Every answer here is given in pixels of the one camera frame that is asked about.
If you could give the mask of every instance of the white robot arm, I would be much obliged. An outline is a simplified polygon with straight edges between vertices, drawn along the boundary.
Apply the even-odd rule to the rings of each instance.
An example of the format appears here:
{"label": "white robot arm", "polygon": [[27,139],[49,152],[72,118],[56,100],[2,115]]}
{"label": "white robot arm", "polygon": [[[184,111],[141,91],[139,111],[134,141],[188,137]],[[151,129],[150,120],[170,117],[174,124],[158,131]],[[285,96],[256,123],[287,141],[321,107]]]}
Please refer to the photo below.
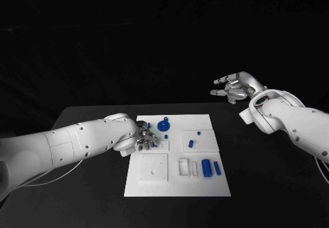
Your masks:
{"label": "white robot arm", "polygon": [[144,121],[126,114],[76,123],[53,131],[0,139],[0,201],[49,170],[112,148],[121,156],[158,145]]}
{"label": "white robot arm", "polygon": [[246,96],[251,98],[248,108],[239,113],[245,123],[253,122],[266,134],[282,130],[292,144],[329,163],[329,114],[304,107],[287,91],[266,89],[246,72],[213,81],[225,82],[225,90],[212,90],[210,94],[226,95],[230,104]]}

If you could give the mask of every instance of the blue object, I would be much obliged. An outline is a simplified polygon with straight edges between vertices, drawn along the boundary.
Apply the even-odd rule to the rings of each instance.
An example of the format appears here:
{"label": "blue object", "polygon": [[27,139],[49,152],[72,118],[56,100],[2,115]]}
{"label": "blue object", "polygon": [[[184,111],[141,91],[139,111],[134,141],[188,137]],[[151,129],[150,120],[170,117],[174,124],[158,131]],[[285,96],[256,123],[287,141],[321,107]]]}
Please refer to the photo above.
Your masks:
{"label": "blue object", "polygon": [[188,148],[191,148],[193,147],[193,140],[190,140],[190,142],[188,142]]}
{"label": "blue object", "polygon": [[213,162],[213,166],[214,166],[216,174],[220,175],[220,170],[219,170],[217,162]]}
{"label": "blue object", "polygon": [[170,128],[170,124],[167,122],[167,118],[164,117],[163,120],[157,123],[157,129],[164,132]]}
{"label": "blue object", "polygon": [[201,163],[203,177],[212,177],[210,161],[207,159],[203,159],[200,163]]}

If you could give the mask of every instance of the black table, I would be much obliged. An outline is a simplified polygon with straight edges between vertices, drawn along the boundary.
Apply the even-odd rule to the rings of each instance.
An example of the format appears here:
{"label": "black table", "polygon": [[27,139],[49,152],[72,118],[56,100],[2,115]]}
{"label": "black table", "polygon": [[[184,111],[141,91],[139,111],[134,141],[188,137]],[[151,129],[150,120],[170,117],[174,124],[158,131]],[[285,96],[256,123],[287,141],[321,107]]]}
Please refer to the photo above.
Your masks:
{"label": "black table", "polygon": [[[112,149],[57,181],[12,191],[0,227],[327,227],[329,185],[313,157],[278,131],[264,134],[238,113],[248,102],[69,107],[53,129],[115,113],[209,114],[230,197],[124,197],[129,158]],[[59,177],[54,169],[36,182]]]}

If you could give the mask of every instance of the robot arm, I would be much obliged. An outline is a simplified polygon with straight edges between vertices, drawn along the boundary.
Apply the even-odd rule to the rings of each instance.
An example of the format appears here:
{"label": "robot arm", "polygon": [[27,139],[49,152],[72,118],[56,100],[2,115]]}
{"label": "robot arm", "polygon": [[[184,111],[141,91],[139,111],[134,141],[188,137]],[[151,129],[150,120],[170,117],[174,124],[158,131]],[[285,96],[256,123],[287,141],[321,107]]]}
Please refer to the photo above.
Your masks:
{"label": "robot arm", "polygon": [[112,148],[121,156],[158,145],[147,123],[115,114],[53,131],[0,139],[0,201],[31,178]]}
{"label": "robot arm", "polygon": [[246,96],[251,98],[248,108],[239,113],[245,123],[253,122],[266,134],[282,130],[292,144],[329,163],[329,114],[304,107],[287,91],[266,89],[246,72],[213,81],[223,82],[226,89],[212,90],[210,94],[226,95],[230,104]]}

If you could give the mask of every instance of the robotic hand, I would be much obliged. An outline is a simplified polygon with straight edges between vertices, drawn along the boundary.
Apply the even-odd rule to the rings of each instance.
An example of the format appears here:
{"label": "robotic hand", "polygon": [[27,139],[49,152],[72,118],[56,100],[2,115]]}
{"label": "robotic hand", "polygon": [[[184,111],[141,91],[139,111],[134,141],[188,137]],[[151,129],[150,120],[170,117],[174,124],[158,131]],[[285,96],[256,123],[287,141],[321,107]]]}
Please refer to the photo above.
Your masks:
{"label": "robotic hand", "polygon": [[121,156],[158,145],[144,121],[126,114],[76,123],[53,131],[0,139],[0,201],[18,187],[51,169],[103,153],[112,148]]}
{"label": "robotic hand", "polygon": [[255,123],[271,134],[282,130],[292,144],[323,162],[329,163],[329,114],[304,107],[287,91],[266,89],[251,74],[239,72],[213,81],[225,83],[225,90],[212,90],[212,95],[227,96],[227,102],[251,98],[248,108],[239,113],[245,123]]}

